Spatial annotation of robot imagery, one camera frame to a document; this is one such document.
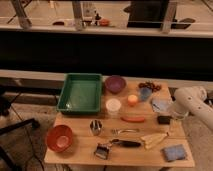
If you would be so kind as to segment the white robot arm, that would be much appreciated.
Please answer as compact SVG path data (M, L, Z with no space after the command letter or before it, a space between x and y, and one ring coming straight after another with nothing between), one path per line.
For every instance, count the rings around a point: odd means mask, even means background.
M213 131L213 108L204 103L207 92L202 86L182 87L174 92L175 101L167 108L168 113L177 120L189 113L200 119Z

